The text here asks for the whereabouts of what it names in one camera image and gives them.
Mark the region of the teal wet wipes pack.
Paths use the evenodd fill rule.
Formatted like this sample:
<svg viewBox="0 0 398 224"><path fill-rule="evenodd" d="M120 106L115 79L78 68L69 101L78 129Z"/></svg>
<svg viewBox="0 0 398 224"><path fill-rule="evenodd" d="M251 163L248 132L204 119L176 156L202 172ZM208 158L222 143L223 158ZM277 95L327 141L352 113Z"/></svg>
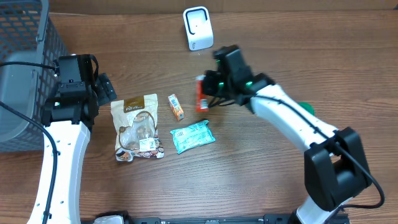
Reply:
<svg viewBox="0 0 398 224"><path fill-rule="evenodd" d="M204 119L185 128L171 130L171 135L177 154L181 154L189 149L203 146L216 141L208 127L209 121Z"/></svg>

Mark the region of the orange small box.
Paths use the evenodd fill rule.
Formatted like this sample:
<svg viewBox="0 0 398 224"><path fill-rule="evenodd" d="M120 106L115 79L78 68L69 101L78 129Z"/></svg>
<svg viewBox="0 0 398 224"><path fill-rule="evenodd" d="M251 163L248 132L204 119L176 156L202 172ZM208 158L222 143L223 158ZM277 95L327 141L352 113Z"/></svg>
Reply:
<svg viewBox="0 0 398 224"><path fill-rule="evenodd" d="M171 107L177 121L184 119L184 116L185 116L184 111L181 107L181 104L178 101L177 96L175 94L172 94L172 95L168 96L168 100L169 100L170 107Z"/></svg>

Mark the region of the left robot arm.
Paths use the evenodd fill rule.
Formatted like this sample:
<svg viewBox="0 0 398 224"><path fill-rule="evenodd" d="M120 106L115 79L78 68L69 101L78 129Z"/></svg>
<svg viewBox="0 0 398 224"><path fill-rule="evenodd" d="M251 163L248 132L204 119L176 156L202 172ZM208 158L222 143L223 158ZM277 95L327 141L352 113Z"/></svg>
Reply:
<svg viewBox="0 0 398 224"><path fill-rule="evenodd" d="M80 223L83 160L100 106L116 98L90 54L55 61L58 82L40 110L44 158L29 223Z"/></svg>

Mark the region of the red snack bar packet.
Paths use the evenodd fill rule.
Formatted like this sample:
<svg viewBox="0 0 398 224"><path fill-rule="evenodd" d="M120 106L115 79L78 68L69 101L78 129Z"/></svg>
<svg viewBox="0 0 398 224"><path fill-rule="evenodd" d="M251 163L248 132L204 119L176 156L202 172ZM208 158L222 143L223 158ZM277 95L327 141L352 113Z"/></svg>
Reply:
<svg viewBox="0 0 398 224"><path fill-rule="evenodd" d="M199 75L196 77L196 112L207 112L209 110L206 96L203 94L202 84L204 80L204 75Z"/></svg>

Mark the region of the beige snack bag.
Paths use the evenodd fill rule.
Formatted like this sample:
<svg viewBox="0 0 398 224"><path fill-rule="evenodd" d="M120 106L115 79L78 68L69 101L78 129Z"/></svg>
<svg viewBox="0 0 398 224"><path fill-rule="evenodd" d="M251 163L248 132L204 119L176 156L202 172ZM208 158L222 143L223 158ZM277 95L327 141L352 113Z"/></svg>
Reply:
<svg viewBox="0 0 398 224"><path fill-rule="evenodd" d="M111 114L116 130L115 155L119 162L134 158L164 157L164 147L158 131L157 94L142 95L111 102Z"/></svg>

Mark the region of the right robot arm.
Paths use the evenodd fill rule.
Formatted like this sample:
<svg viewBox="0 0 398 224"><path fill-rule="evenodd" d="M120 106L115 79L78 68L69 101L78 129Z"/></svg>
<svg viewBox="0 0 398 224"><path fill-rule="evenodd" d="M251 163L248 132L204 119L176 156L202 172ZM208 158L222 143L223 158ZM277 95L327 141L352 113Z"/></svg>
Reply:
<svg viewBox="0 0 398 224"><path fill-rule="evenodd" d="M318 119L265 73L254 75L237 45L213 52L216 70L205 72L202 93L220 106L245 106L273 124L304 158L306 201L289 223L328 223L348 201L372 184L359 134Z"/></svg>

